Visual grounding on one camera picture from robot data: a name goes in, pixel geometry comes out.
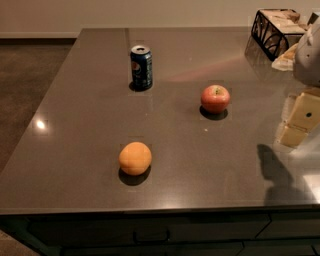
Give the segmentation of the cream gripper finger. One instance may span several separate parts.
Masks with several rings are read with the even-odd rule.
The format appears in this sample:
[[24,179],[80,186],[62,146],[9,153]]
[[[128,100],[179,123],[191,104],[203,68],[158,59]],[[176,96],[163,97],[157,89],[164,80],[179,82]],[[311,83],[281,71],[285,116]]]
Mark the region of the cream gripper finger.
[[307,87],[290,94],[284,104],[278,142],[296,148],[320,123],[320,88]]

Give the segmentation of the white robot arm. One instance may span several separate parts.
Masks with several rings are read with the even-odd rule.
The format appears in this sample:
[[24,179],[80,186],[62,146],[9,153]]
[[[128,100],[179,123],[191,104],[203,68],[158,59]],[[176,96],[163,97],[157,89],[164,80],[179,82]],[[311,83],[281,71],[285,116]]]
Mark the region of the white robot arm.
[[293,76],[305,85],[289,94],[282,112],[276,141],[297,148],[320,123],[320,16],[314,12],[309,28],[299,40],[293,62]]

